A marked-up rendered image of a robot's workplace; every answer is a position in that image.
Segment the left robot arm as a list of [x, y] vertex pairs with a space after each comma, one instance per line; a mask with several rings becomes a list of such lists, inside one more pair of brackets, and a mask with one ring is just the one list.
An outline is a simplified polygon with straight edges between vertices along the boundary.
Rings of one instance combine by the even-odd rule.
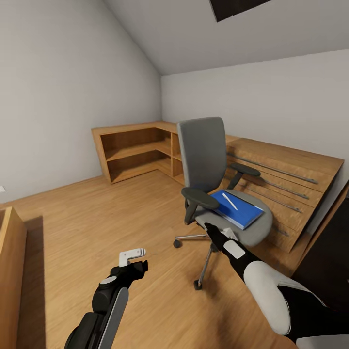
[[111, 349], [120, 320], [128, 301], [128, 288], [148, 271], [147, 260], [130, 263], [145, 256], [144, 248], [119, 253], [119, 266], [98, 284], [92, 310], [84, 314], [78, 327], [69, 335], [64, 349]]

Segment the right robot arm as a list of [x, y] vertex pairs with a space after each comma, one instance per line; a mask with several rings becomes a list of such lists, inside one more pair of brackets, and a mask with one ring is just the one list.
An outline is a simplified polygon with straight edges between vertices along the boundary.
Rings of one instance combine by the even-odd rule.
[[349, 349], [349, 317], [255, 256], [231, 228], [204, 224], [213, 243], [253, 294], [270, 327], [299, 349]]

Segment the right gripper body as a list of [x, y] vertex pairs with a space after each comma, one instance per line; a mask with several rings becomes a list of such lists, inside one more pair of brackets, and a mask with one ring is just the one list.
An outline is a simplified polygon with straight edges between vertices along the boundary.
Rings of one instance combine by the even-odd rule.
[[219, 249], [218, 247], [218, 241], [220, 238], [225, 237], [224, 234], [222, 234], [219, 229], [217, 228], [216, 225], [213, 225], [210, 229], [207, 230], [207, 233], [209, 234], [209, 236], [211, 237], [213, 243], [216, 245], [216, 247]]

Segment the swivel chair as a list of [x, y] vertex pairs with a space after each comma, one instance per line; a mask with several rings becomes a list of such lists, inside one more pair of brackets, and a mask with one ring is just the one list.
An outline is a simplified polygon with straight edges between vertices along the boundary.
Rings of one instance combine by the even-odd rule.
[[[246, 249], [259, 244], [270, 233], [272, 213], [269, 207], [258, 198], [237, 190], [233, 190], [244, 174], [260, 176], [261, 173], [247, 165], [231, 163], [230, 167], [237, 170], [237, 174], [230, 181], [225, 191], [236, 197], [263, 209], [263, 213], [245, 229], [241, 229], [232, 222], [215, 212], [220, 202], [211, 196], [223, 180], [227, 168], [226, 137], [223, 119], [221, 117], [198, 118], [181, 121], [177, 124], [181, 160], [186, 187], [181, 190], [186, 198], [186, 225], [197, 222], [207, 231], [206, 222], [216, 225], [220, 232], [230, 227], [239, 242]], [[173, 245], [180, 246], [178, 239], [211, 238], [209, 234], [176, 236]], [[219, 249], [211, 242], [200, 278], [194, 281], [195, 290], [202, 289], [202, 280], [207, 269], [211, 253]]]

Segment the folder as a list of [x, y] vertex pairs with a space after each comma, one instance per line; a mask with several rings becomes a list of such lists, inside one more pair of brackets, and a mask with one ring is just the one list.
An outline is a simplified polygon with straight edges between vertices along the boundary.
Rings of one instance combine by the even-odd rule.
[[[223, 197], [222, 194], [227, 196], [235, 208], [226, 198]], [[225, 190], [211, 193], [211, 196], [220, 202], [220, 207], [216, 209], [215, 212], [241, 229], [245, 229], [263, 213], [263, 209], [252, 205]]]

